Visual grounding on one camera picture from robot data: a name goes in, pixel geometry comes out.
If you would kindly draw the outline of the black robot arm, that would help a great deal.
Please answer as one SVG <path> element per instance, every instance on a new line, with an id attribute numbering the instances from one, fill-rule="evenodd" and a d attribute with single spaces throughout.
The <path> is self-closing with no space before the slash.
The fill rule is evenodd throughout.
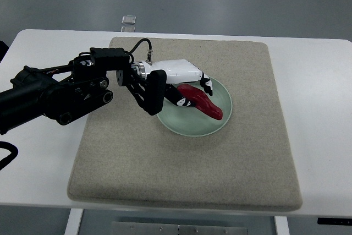
<path id="1" fill-rule="evenodd" d="M 11 79 L 12 88 L 1 93 L 1 134 L 39 116 L 67 125 L 111 102 L 107 72 L 122 73 L 120 82 L 138 105 L 154 115 L 162 109 L 157 74 L 143 79 L 132 65 L 132 51 L 123 48 L 90 48 L 67 65 L 37 69 L 24 66 Z"/>

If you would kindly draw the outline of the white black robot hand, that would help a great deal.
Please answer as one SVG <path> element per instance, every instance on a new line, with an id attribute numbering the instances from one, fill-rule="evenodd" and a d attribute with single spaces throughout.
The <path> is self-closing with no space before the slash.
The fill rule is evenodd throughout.
<path id="1" fill-rule="evenodd" d="M 161 112 L 163 100 L 180 107 L 195 107 L 194 100 L 187 99 L 175 87 L 175 84 L 198 82 L 205 94 L 213 95 L 213 85 L 198 67 L 186 59 L 159 61 L 156 63 L 137 62 L 132 66 L 135 80 L 139 87 L 133 85 L 133 95 L 141 107 L 150 115 Z"/>

